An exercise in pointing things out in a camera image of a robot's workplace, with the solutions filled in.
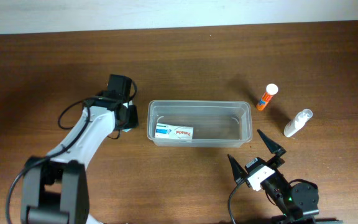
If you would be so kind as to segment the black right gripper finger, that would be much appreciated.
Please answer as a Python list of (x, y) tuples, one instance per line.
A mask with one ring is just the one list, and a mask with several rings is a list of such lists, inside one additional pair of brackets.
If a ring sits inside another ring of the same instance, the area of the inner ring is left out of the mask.
[(257, 132), (271, 154), (275, 154), (276, 156), (282, 156), (286, 153), (286, 150), (284, 149), (284, 147), (282, 147), (275, 141), (271, 140), (260, 129), (258, 129)]
[(227, 155), (231, 169), (233, 178), (236, 184), (243, 184), (247, 180), (248, 173), (241, 167), (241, 165), (236, 161), (234, 157), (230, 154)]

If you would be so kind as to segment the white Panadol medicine box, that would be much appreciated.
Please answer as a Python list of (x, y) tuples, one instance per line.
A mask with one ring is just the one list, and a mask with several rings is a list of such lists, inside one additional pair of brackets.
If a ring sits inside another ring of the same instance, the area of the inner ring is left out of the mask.
[(155, 137), (161, 139), (193, 139), (194, 128), (188, 126), (175, 126), (170, 124), (157, 123)]

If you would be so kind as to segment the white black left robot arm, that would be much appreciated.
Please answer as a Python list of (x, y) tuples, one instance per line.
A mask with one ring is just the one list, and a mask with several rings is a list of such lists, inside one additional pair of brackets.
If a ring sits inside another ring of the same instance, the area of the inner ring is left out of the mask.
[(78, 102), (82, 113), (68, 135), (44, 157), (30, 157), (23, 180), (21, 223), (97, 223), (90, 214), (86, 170), (101, 143), (113, 132), (139, 124), (132, 100), (135, 82), (111, 75), (106, 90)]

